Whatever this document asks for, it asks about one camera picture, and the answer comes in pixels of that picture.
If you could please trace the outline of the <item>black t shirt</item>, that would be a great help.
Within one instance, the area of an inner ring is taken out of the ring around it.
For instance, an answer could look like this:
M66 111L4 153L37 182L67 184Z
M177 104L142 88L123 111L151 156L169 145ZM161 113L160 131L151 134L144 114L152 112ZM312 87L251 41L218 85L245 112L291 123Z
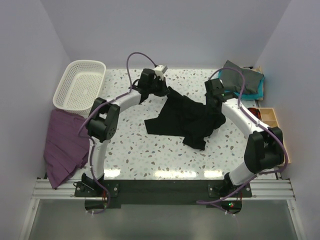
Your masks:
M226 122L217 111L209 113L206 105L181 95L169 87L167 100L158 117L144 121L148 134L183 137L182 143L196 150L205 150L205 137L212 135Z

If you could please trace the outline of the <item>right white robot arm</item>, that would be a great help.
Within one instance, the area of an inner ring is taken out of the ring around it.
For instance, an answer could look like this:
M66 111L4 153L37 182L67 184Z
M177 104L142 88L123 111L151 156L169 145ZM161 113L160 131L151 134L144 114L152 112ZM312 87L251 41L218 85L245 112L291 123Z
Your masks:
M283 132L260 121L234 93L225 93L220 79L210 79L204 84L206 108L230 119L247 139L243 162L226 173L222 185L216 189L220 197L233 197L251 178L284 163Z

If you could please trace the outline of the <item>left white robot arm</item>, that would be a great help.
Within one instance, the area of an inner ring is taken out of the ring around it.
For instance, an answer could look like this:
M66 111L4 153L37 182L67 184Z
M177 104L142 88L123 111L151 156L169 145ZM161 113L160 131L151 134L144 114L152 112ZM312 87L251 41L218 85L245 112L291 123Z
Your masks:
M166 65L142 70L128 91L112 100L96 98L85 121L90 147L88 154L89 170L81 176L81 183L92 196L99 196L108 190L104 187L104 161L107 146L117 131L120 113L144 102L149 95L164 97L169 94L166 84Z

